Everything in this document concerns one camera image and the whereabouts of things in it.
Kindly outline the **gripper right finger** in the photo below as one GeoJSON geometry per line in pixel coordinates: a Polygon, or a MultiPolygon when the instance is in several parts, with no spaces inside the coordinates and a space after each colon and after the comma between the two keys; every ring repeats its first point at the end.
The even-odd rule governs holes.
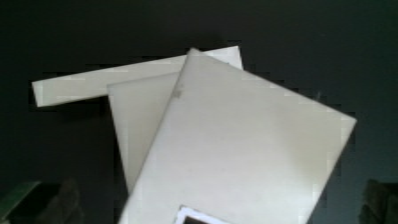
{"type": "Polygon", "coordinates": [[[398,224],[398,183],[367,181],[358,224],[398,224]]]}

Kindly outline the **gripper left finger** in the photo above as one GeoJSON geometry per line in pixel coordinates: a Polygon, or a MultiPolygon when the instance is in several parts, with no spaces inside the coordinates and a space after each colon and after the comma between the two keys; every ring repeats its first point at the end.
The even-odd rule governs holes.
{"type": "Polygon", "coordinates": [[[23,182],[0,199],[0,224],[83,224],[78,184],[23,182]]]}

